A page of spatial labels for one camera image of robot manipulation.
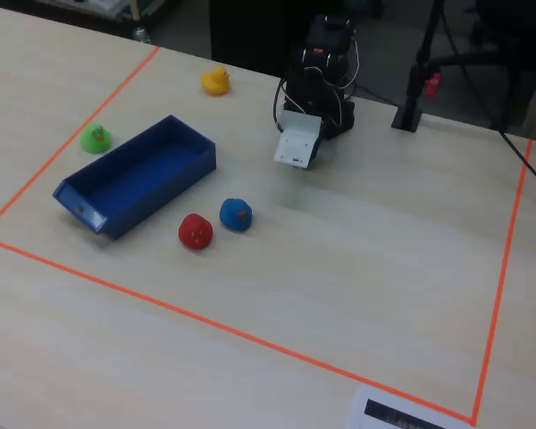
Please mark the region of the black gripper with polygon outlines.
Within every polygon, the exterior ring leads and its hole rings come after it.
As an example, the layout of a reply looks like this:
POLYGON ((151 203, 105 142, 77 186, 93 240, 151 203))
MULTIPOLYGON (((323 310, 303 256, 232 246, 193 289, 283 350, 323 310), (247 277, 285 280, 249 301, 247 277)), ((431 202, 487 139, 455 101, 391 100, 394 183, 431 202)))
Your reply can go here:
POLYGON ((318 150, 320 148, 320 145, 321 143, 326 140, 326 132, 327 132, 327 129, 328 129, 328 120, 327 119, 324 119, 322 118, 321 120, 321 125, 320 125, 320 129, 319 129, 319 134, 318 134, 318 137, 314 143, 314 148, 313 148, 313 159, 316 158, 317 156, 317 153, 318 153, 318 150))

